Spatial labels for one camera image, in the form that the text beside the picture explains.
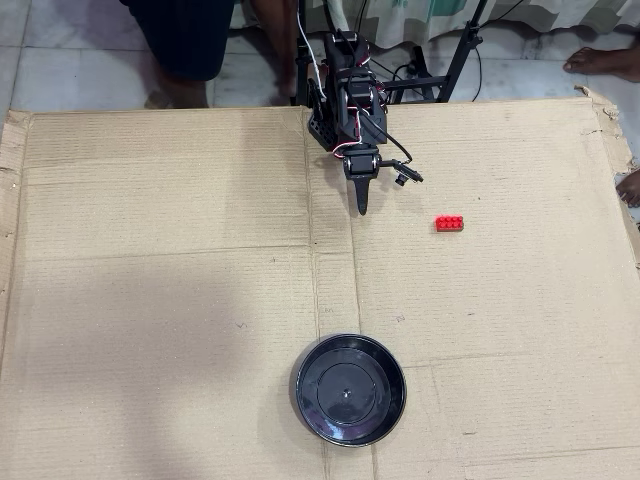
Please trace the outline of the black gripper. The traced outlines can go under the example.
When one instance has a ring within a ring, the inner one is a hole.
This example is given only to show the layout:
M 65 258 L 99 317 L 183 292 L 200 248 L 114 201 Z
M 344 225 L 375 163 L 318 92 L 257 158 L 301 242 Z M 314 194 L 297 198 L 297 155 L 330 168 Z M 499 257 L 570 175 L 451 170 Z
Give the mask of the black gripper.
M 357 211 L 365 215 L 368 210 L 370 181 L 378 176 L 380 169 L 379 149 L 377 146 L 352 145 L 346 147 L 342 155 L 345 176 L 353 184 Z

